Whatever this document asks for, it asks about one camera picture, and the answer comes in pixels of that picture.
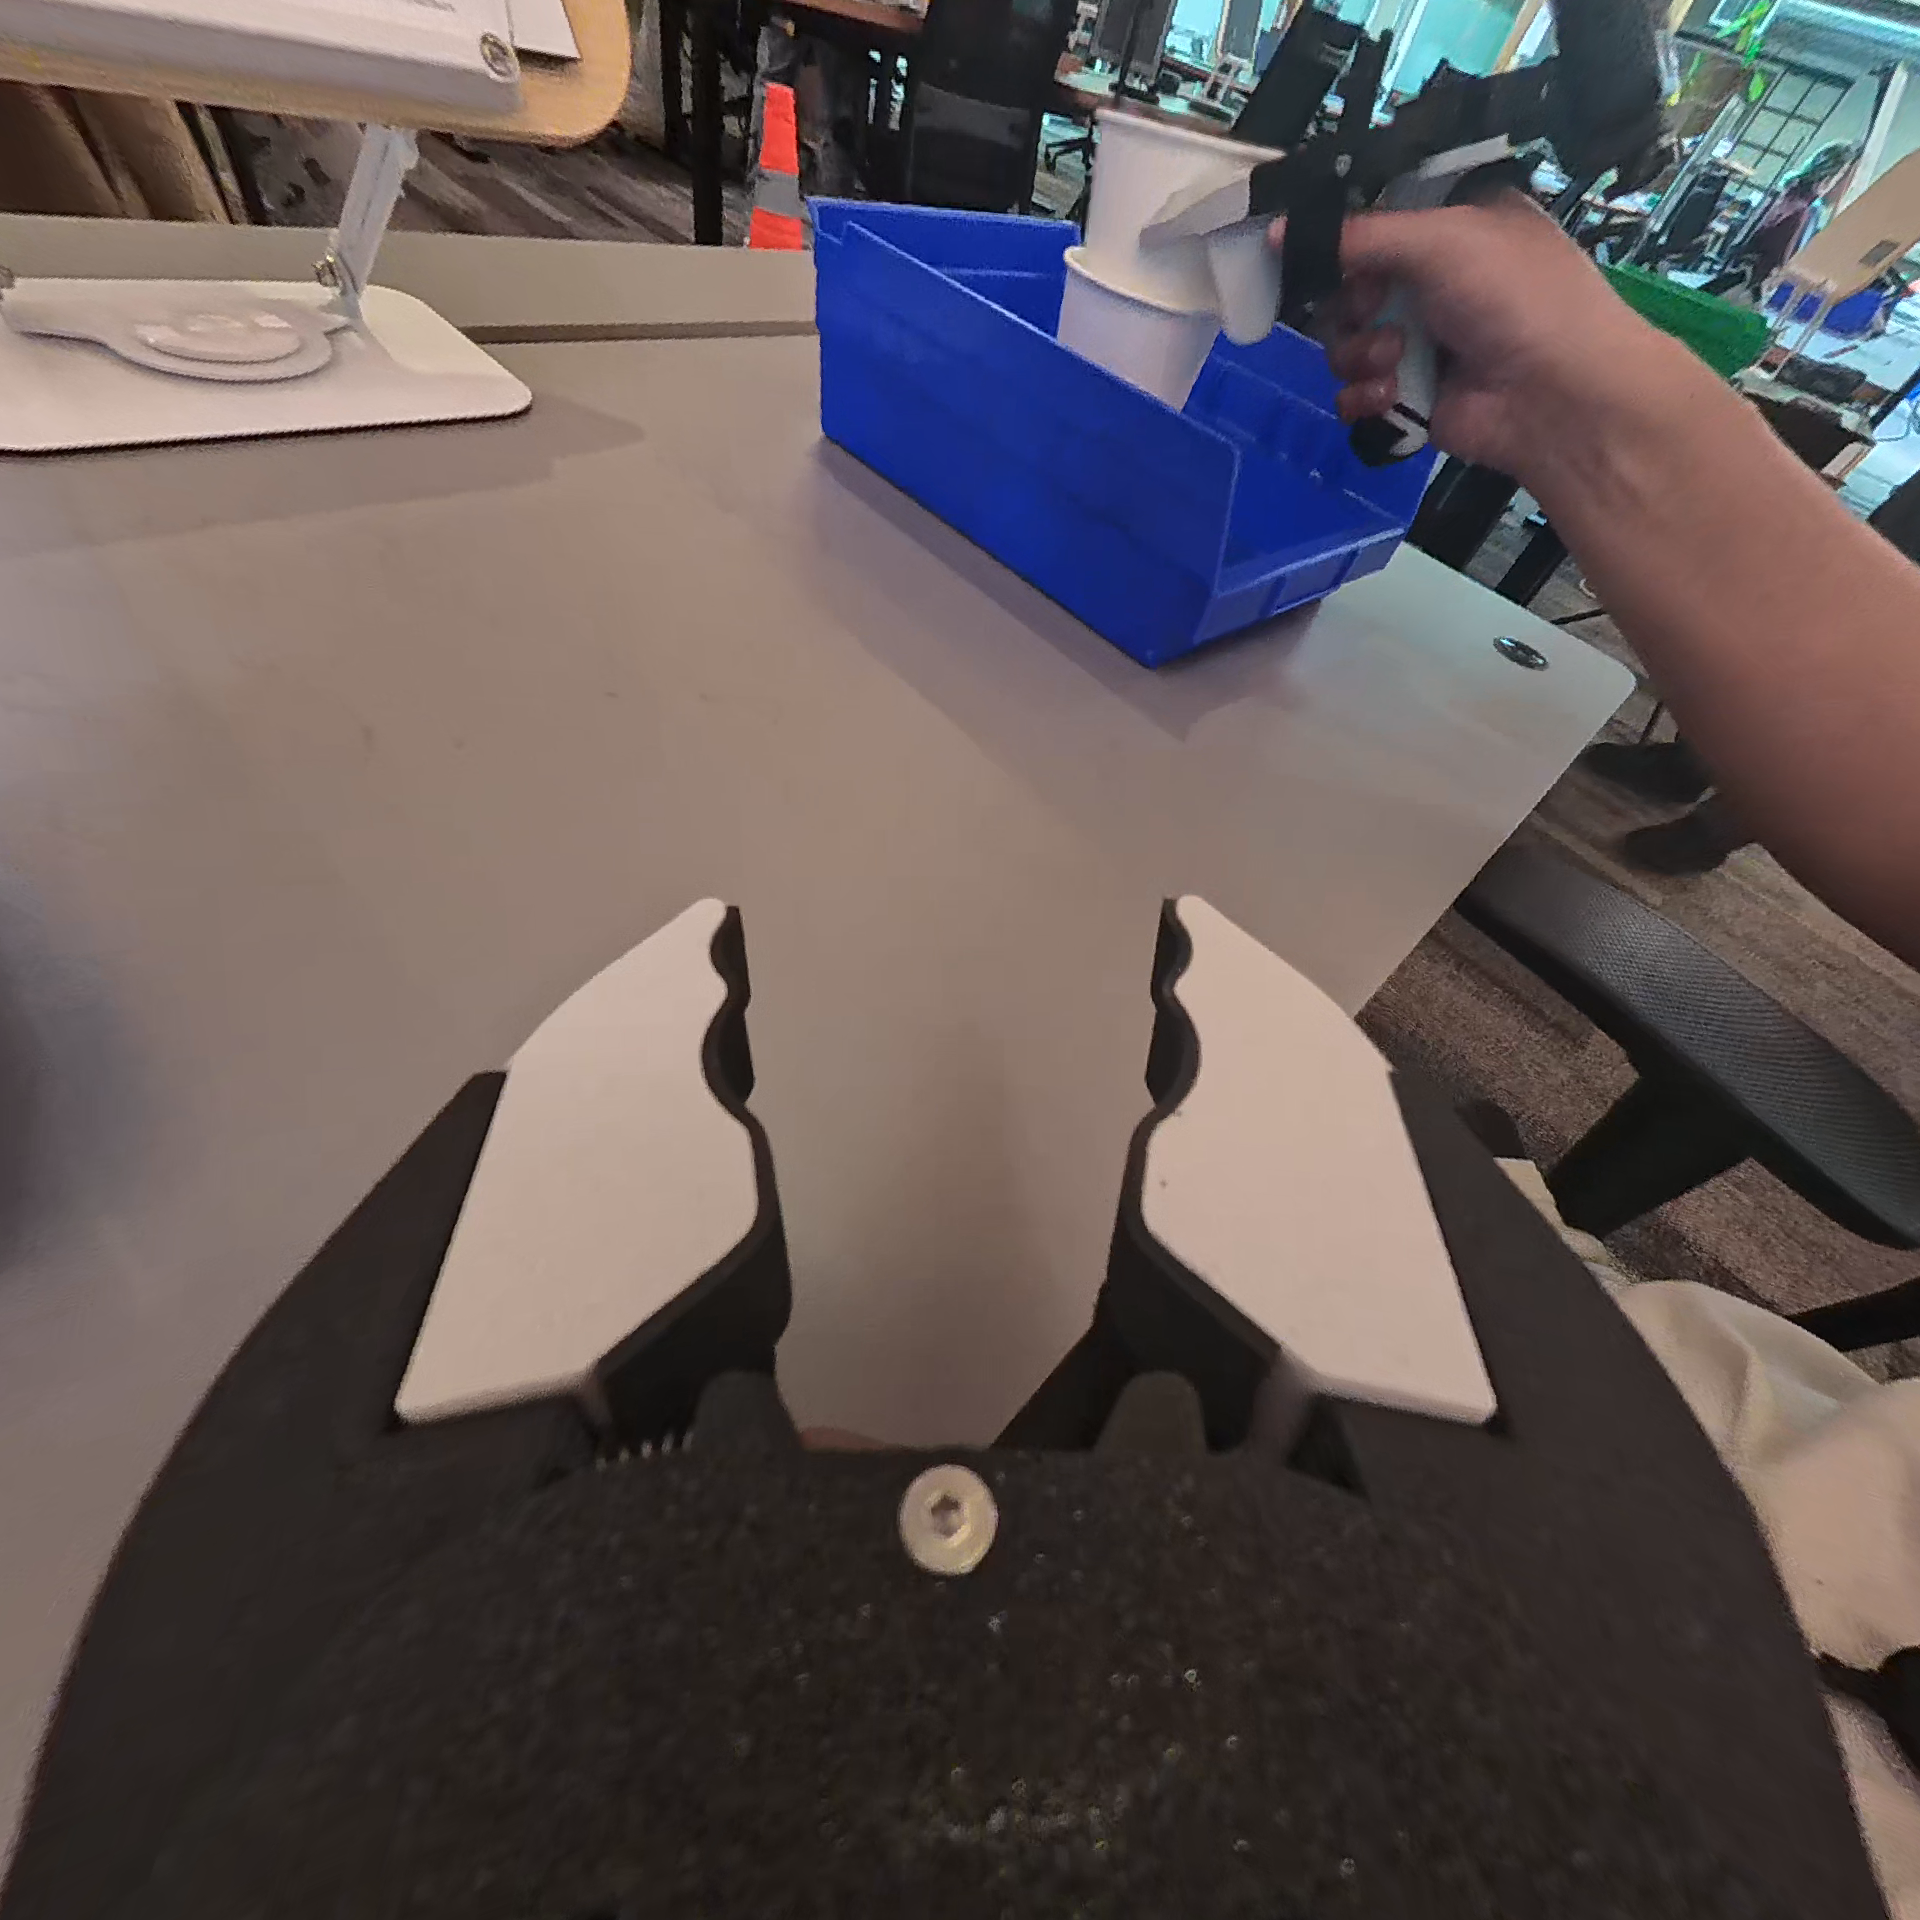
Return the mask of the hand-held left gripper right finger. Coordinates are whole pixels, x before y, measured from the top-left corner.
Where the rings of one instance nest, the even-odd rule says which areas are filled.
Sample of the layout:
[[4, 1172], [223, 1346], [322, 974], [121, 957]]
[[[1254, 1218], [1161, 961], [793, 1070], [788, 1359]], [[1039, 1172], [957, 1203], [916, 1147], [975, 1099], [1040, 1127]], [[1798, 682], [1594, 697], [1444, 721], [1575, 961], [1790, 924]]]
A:
[[1100, 1335], [1196, 1390], [1212, 1453], [1264, 1408], [1490, 1431], [1494, 1381], [1384, 1053], [1199, 894], [1161, 902], [1148, 1003]]

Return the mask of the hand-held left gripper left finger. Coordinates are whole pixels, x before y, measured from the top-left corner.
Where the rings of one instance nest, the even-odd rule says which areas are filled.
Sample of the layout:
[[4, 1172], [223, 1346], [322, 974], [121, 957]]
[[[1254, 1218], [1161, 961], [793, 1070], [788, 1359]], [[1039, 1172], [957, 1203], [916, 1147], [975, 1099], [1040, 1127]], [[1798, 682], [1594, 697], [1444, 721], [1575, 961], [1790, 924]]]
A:
[[703, 899], [516, 1047], [403, 1422], [569, 1400], [616, 1443], [669, 1443], [718, 1373], [775, 1373], [793, 1287], [748, 1005], [741, 915]]

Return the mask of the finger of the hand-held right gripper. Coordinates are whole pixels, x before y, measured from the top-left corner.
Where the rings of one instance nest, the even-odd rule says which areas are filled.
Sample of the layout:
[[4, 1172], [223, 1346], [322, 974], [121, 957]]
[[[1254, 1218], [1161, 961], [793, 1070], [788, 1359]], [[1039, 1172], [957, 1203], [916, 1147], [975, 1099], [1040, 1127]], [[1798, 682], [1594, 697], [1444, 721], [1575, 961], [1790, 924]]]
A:
[[1137, 256], [1147, 278], [1188, 307], [1212, 303], [1233, 347], [1260, 344], [1280, 321], [1282, 256], [1269, 234], [1282, 223], [1287, 152], [1260, 150], [1174, 189], [1144, 223]]

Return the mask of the green-banded white paper cup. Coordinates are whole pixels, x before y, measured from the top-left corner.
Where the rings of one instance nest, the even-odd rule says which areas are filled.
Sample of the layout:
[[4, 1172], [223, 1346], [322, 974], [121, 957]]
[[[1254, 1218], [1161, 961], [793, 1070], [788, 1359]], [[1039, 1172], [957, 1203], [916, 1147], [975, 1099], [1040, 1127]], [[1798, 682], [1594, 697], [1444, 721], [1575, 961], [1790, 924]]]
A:
[[1056, 340], [1171, 411], [1188, 405], [1217, 332], [1217, 313], [1137, 295], [1100, 273], [1086, 247], [1063, 252]]
[[1108, 291], [1161, 309], [1212, 309], [1217, 303], [1207, 240], [1167, 238], [1144, 246], [1144, 229], [1168, 199], [1212, 193], [1282, 150], [1216, 129], [1174, 126], [1119, 106], [1093, 114], [1089, 214], [1077, 263]]

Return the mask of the blue plastic bin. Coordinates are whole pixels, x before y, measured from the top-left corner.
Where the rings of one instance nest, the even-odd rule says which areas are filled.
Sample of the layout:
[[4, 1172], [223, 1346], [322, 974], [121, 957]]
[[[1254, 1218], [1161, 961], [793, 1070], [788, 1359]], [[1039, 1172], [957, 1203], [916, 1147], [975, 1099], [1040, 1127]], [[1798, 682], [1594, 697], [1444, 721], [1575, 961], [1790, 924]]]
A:
[[1138, 667], [1380, 572], [1435, 455], [1368, 467], [1318, 344], [1216, 344], [1181, 411], [1059, 340], [1072, 223], [814, 199], [824, 435]]

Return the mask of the person's right forearm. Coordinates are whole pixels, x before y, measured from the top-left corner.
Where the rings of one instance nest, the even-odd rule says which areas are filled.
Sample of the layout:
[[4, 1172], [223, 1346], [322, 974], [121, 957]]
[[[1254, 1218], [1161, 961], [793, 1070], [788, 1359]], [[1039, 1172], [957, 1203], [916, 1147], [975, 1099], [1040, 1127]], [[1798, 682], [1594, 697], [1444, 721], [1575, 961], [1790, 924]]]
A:
[[1729, 808], [1915, 965], [1915, 565], [1632, 313], [1553, 348], [1541, 495]]

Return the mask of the person's right hand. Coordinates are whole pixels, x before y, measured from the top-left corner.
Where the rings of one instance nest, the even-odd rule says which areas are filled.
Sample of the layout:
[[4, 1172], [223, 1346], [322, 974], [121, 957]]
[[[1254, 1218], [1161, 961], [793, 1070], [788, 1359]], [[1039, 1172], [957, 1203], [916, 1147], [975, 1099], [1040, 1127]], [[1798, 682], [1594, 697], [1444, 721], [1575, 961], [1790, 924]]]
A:
[[1541, 502], [1695, 397], [1725, 397], [1523, 193], [1349, 214], [1339, 267], [1324, 323], [1339, 420], [1389, 416], [1420, 329], [1435, 354], [1428, 442]]

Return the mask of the green plastic bin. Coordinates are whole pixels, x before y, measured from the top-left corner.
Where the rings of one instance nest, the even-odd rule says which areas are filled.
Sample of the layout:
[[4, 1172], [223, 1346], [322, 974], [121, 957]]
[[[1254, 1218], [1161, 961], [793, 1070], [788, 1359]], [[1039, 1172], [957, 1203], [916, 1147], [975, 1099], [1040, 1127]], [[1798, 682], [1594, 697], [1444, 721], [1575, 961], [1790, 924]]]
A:
[[1632, 263], [1604, 263], [1600, 273], [1638, 321], [1689, 347], [1718, 378], [1741, 375], [1765, 353], [1759, 309]]

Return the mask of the orange traffic cone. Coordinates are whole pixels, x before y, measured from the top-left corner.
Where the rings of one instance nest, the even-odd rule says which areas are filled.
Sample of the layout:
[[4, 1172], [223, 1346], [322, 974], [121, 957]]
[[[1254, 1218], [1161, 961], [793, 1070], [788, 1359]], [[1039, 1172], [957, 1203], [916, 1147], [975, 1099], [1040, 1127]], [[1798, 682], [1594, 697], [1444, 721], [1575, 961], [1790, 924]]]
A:
[[800, 193], [800, 124], [793, 88], [770, 80], [760, 99], [760, 136], [753, 152], [753, 204], [748, 217], [750, 252], [806, 252], [809, 223]]

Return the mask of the black office chair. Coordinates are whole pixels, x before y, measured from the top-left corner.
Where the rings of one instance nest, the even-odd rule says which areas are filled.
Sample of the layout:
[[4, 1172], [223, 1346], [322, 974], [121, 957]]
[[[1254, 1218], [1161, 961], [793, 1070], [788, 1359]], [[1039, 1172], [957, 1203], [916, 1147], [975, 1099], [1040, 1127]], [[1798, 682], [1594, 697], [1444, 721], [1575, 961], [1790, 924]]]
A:
[[1915, 1121], [1713, 949], [1614, 881], [1519, 842], [1454, 908], [1637, 1070], [1548, 1168], [1560, 1222], [1605, 1236], [1755, 1162], [1847, 1233], [1915, 1250]]

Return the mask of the printed instruction sheet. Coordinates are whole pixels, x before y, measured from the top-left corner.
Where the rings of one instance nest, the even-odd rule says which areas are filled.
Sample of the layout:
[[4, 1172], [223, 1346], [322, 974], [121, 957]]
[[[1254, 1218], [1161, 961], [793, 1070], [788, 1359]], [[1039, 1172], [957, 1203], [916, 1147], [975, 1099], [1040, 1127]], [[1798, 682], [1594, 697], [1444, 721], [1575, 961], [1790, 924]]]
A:
[[474, 61], [492, 34], [573, 59], [561, 4], [4, 4], [4, 40], [41, 53], [263, 71], [267, 54]]

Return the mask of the white document stand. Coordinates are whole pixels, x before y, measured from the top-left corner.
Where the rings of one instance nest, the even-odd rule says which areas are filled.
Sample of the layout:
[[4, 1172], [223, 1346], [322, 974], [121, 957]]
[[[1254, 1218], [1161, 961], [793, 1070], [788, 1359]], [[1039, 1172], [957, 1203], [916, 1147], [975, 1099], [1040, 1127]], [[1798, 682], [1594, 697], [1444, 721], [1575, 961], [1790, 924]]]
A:
[[427, 303], [371, 287], [419, 126], [520, 106], [502, 4], [4, 4], [4, 45], [218, 103], [367, 106], [312, 282], [16, 278], [4, 272], [4, 455], [260, 442], [516, 416], [528, 390]]

